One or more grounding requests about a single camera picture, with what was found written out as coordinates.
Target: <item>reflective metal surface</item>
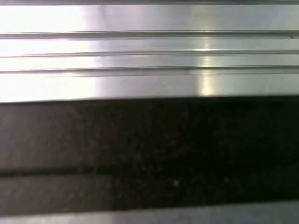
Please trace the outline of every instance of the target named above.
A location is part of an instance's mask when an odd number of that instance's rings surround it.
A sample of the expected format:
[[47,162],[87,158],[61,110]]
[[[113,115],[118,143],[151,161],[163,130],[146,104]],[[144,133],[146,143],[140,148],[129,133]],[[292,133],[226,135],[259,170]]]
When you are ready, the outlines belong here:
[[1,218],[3,224],[296,224],[298,202]]
[[0,40],[0,57],[299,53],[299,39],[160,37]]
[[298,94],[297,74],[3,77],[0,102]]
[[0,102],[299,93],[297,2],[91,2],[0,5]]
[[299,5],[0,6],[0,33],[299,30]]

